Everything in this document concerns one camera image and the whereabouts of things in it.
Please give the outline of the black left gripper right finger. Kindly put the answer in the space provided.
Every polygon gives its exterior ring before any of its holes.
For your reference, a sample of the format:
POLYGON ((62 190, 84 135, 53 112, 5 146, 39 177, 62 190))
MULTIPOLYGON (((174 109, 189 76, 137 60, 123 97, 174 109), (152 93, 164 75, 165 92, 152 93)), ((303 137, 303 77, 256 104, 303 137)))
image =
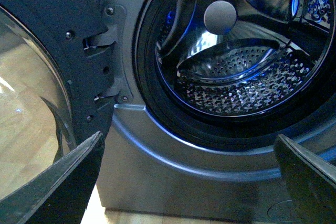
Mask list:
POLYGON ((283 134, 274 152, 302 223, 335 223, 335 166, 283 134))

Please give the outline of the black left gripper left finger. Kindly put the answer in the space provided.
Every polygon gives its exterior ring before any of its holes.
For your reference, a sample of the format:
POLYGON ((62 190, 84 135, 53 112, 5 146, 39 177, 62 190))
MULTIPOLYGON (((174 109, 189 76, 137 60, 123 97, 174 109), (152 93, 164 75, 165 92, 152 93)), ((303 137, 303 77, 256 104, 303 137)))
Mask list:
POLYGON ((81 223, 104 153, 101 132, 1 200, 1 223, 81 223))

